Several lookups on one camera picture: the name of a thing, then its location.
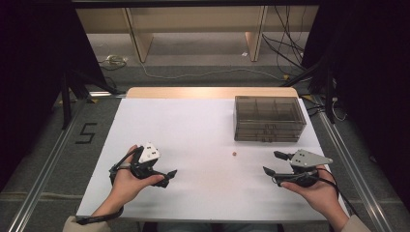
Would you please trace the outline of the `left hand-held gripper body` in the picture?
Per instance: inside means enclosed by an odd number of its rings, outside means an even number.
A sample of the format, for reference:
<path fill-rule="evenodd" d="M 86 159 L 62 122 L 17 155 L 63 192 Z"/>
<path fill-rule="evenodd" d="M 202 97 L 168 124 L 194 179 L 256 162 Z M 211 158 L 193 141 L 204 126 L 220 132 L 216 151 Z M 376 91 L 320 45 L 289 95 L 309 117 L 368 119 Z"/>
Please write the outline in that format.
<path fill-rule="evenodd" d="M 154 170 L 154 165 L 161 154 L 152 143 L 147 143 L 146 146 L 133 149 L 131 155 L 131 172 L 134 177 L 145 179 L 157 174 L 157 171 Z"/>

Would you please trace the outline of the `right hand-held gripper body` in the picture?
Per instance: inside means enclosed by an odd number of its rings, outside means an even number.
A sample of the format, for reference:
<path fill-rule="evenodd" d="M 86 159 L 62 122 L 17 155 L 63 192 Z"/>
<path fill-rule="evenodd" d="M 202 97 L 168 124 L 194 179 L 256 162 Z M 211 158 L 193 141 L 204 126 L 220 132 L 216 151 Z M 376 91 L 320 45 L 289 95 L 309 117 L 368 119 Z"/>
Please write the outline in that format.
<path fill-rule="evenodd" d="M 273 178 L 279 186 L 282 182 L 290 182 L 300 187 L 308 188 L 313 186 L 319 178 L 316 167 L 318 165 L 330 164 L 332 162 L 332 159 L 300 149 L 292 154 L 292 159 L 289 160 L 293 173 L 277 173 L 276 177 Z"/>

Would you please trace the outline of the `smoky clear drawer box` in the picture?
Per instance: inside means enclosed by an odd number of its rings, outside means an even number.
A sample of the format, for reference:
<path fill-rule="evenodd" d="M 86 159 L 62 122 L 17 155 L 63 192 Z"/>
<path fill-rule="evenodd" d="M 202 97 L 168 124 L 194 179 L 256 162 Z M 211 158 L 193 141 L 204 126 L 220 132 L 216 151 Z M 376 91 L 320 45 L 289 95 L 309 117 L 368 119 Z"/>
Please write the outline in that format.
<path fill-rule="evenodd" d="M 297 142 L 307 122 L 295 97 L 236 96 L 234 140 Z"/>

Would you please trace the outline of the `person's right hand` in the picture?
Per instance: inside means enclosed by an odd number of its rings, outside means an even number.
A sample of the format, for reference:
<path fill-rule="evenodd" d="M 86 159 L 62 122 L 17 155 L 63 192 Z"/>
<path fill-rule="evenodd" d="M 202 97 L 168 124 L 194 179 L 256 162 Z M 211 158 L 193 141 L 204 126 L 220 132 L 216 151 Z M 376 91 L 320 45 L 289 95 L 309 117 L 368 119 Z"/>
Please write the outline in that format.
<path fill-rule="evenodd" d="M 313 186 L 309 188 L 300 187 L 294 183 L 283 182 L 280 185 L 300 194 L 310 207 L 321 214 L 329 213 L 339 206 L 337 191 L 335 188 L 328 184 L 332 182 L 333 177 L 326 171 L 324 165 L 318 165 L 319 177 L 324 179 L 324 182 L 317 181 Z"/>

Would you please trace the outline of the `person's left hand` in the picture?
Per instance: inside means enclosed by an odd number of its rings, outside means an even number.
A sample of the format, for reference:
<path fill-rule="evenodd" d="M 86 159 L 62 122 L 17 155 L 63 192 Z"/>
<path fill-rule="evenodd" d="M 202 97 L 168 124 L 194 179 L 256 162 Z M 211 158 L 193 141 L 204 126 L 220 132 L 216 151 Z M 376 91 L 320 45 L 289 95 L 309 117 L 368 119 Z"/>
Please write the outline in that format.
<path fill-rule="evenodd" d="M 129 169 L 120 169 L 117 172 L 112 190 L 107 197 L 110 207 L 117 211 L 119 208 L 136 198 L 146 187 L 162 181 L 162 175 L 153 175 L 145 179 L 135 178 Z"/>

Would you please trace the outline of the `white table mat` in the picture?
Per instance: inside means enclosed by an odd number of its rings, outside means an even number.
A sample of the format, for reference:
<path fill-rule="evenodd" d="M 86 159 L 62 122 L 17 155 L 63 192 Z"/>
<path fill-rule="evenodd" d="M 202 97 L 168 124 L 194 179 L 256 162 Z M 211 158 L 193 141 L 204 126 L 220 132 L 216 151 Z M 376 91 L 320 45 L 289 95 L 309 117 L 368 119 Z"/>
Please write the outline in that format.
<path fill-rule="evenodd" d="M 125 207 L 127 219 L 201 222 L 314 222 L 323 216 L 306 200 L 280 188 L 263 166 L 289 173 L 274 151 L 322 152 L 312 125 L 295 143 L 234 140 L 231 99 L 124 99 L 78 208 L 91 215 L 107 197 L 109 169 L 134 145 L 152 143 L 155 170 L 177 170 L 166 188 L 148 187 Z"/>

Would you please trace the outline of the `black tripod stand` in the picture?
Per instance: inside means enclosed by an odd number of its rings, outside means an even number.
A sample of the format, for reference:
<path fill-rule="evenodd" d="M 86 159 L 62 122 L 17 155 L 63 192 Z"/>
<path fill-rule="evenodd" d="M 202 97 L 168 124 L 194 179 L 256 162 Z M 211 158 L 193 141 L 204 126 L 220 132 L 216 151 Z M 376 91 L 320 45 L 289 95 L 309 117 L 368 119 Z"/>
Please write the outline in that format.
<path fill-rule="evenodd" d="M 122 95 L 124 91 L 120 91 L 115 87 L 110 87 L 105 78 L 97 80 L 91 75 L 77 70 L 67 70 L 63 73 L 60 79 L 61 96 L 63 102 L 64 121 L 62 129 L 66 129 L 72 120 L 70 92 L 80 100 L 86 100 L 91 97 L 90 91 L 86 88 L 86 84 L 95 85 L 111 95 Z"/>
<path fill-rule="evenodd" d="M 282 87 L 291 87 L 294 84 L 310 77 L 311 81 L 308 86 L 312 94 L 325 94 L 325 114 L 329 121 L 333 124 L 335 118 L 333 116 L 333 97 L 334 97 L 334 68 L 333 63 L 329 58 L 322 57 L 316 64 L 307 70 L 303 71 L 296 77 L 286 81 Z"/>

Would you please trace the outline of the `black curtain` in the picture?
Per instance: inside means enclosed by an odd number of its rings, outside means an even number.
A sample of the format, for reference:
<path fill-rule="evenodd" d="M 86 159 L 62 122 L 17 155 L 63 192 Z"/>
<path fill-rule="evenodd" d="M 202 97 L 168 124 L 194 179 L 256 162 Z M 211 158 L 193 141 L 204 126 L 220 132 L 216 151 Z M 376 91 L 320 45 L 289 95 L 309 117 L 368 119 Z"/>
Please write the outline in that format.
<path fill-rule="evenodd" d="M 319 0 L 303 65 L 330 65 L 336 93 L 410 210 L 410 0 Z"/>
<path fill-rule="evenodd" d="M 72 0 L 0 0 L 0 190 L 61 92 L 106 83 Z"/>

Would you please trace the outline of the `beige wooden desk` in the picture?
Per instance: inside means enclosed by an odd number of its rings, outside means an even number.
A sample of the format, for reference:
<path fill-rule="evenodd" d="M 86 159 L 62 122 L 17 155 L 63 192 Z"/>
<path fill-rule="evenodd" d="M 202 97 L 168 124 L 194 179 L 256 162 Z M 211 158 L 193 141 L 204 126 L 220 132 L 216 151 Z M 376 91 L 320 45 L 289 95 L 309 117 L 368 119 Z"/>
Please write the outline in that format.
<path fill-rule="evenodd" d="M 243 32 L 250 60 L 258 60 L 262 34 L 288 24 L 292 32 L 308 32 L 316 5 L 250 7 L 176 7 L 78 9 L 88 34 L 129 34 L 136 57 L 144 62 L 156 33 Z"/>

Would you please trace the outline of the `metal floor rail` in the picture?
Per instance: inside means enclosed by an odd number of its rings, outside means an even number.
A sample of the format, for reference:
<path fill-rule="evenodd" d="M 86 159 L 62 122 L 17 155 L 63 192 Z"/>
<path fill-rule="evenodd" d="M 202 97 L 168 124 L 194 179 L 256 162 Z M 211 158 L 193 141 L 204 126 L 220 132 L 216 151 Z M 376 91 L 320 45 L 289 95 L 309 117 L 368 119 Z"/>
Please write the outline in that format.
<path fill-rule="evenodd" d="M 324 125 L 328 135 L 331 137 L 334 146 L 341 162 L 343 163 L 357 193 L 362 199 L 362 202 L 372 220 L 377 232 L 393 232 L 393 228 L 387 219 L 387 215 L 383 211 L 376 197 L 372 193 L 367 184 L 364 175 L 360 171 L 356 162 L 354 162 L 347 146 L 345 145 L 337 127 L 330 122 L 325 113 L 320 113 L 320 119 Z"/>
<path fill-rule="evenodd" d="M 36 180 L 28 192 L 22 197 L 22 203 L 15 213 L 13 220 L 11 221 L 7 232 L 23 232 L 30 217 L 32 216 L 39 200 L 41 199 L 44 188 L 54 171 L 54 168 L 60 159 L 64 148 L 68 142 L 69 137 L 73 132 L 73 127 L 76 123 L 78 115 L 83 110 L 86 104 L 86 100 L 78 100 L 73 106 L 72 119 L 59 130 L 52 150 L 48 153 L 47 158 L 42 166 L 40 173 L 37 175 Z"/>

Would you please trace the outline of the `short metal rail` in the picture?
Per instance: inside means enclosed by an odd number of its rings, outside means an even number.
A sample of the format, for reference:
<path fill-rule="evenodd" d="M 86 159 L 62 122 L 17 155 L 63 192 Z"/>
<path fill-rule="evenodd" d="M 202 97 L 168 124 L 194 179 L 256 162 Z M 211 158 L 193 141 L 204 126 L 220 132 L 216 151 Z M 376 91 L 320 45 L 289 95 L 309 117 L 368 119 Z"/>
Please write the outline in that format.
<path fill-rule="evenodd" d="M 98 98 L 117 98 L 123 99 L 126 97 L 126 94 L 111 94 L 106 91 L 91 91 L 89 92 L 89 98 L 98 99 Z"/>

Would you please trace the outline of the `black frame bar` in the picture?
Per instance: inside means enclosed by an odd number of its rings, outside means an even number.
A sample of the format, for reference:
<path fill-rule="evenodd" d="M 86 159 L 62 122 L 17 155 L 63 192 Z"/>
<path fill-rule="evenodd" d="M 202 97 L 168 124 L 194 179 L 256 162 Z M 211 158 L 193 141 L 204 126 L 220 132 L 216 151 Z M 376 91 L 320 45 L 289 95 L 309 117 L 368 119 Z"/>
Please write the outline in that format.
<path fill-rule="evenodd" d="M 167 8 L 167 7 L 243 7 L 243 6 L 319 6 L 325 0 L 71 0 L 78 9 Z"/>

